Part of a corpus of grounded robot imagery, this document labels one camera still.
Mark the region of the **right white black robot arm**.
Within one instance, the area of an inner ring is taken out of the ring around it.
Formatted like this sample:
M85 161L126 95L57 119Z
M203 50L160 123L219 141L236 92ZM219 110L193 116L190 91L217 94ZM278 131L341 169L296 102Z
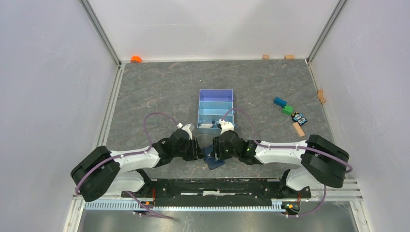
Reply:
M299 142L271 143L244 140L236 132L228 130L214 137L213 143L219 160L237 158L247 165L297 165L297 169L284 173L284 181L279 184L279 191L285 197L292 197L304 187L317 183L341 188L345 175L352 171L348 152L316 134Z

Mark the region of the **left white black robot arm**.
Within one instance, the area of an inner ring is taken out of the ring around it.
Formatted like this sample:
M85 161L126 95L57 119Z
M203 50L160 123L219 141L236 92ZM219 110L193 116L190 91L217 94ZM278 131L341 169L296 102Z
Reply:
M70 176L76 184L75 193L86 202L120 191L146 197L152 184L142 169L164 166L174 158L193 161L204 157L196 138L188 130L177 129L169 137L141 149L110 151L99 146L72 169Z

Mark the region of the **blue card holder wallet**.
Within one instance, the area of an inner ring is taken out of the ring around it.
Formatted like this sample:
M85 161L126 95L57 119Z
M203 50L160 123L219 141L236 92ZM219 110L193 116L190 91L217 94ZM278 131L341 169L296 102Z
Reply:
M204 154L204 161L208 165L208 168L210 170L214 170L218 167L221 167L225 164L224 160L216 159L215 158L215 153L214 153L214 146L209 145L205 148L202 149L202 152Z

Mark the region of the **blue purple three-bin tray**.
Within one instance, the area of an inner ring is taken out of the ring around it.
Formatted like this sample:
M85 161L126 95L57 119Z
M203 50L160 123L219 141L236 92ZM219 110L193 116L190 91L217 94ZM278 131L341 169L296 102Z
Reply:
M232 89L200 89L197 130L200 134L220 134L219 120L234 124L234 92ZM214 121L212 128L201 128L204 121Z

